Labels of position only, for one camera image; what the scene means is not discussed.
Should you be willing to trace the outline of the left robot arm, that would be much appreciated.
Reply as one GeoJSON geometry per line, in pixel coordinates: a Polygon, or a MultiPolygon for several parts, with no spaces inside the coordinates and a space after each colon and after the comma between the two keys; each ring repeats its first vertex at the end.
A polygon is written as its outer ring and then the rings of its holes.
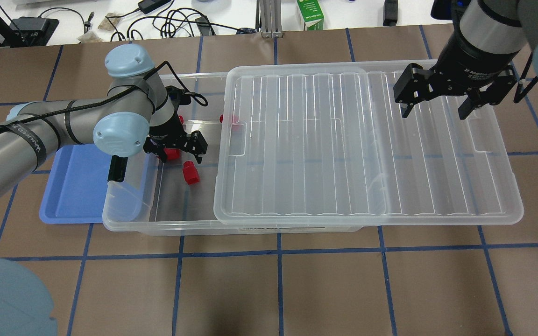
{"type": "MultiPolygon", "coordinates": [[[[202,94],[166,86],[155,65],[137,44],[112,49],[105,58],[113,79],[106,97],[34,101],[14,106],[0,123],[0,197],[36,171],[59,149],[94,144],[112,157],[110,178],[121,181],[128,158],[141,153],[167,161],[167,149],[190,153],[197,162],[207,152],[200,131],[186,132],[178,108],[202,94]]],[[[53,299],[42,280],[17,262],[0,258],[0,336],[55,336],[53,299]]]]}

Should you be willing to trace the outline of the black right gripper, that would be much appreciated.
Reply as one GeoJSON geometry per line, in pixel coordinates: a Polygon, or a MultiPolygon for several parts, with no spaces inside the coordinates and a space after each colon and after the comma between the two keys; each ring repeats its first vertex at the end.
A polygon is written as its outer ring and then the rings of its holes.
{"type": "Polygon", "coordinates": [[[515,75],[510,62],[517,51],[497,54],[474,47],[444,47],[434,66],[406,66],[394,85],[394,100],[401,104],[402,118],[414,105],[440,96],[467,96],[458,108],[460,120],[482,105],[497,105],[506,98],[515,75]]]}

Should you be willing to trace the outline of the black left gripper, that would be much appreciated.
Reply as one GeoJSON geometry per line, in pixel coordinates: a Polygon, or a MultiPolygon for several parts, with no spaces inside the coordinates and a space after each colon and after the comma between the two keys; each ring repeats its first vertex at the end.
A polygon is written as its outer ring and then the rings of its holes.
{"type": "Polygon", "coordinates": [[[143,151],[154,154],[161,162],[167,162],[165,148],[179,149],[194,156],[201,164],[207,153],[208,143],[203,134],[196,130],[187,133],[178,119],[169,119],[165,123],[149,127],[143,151]]]}

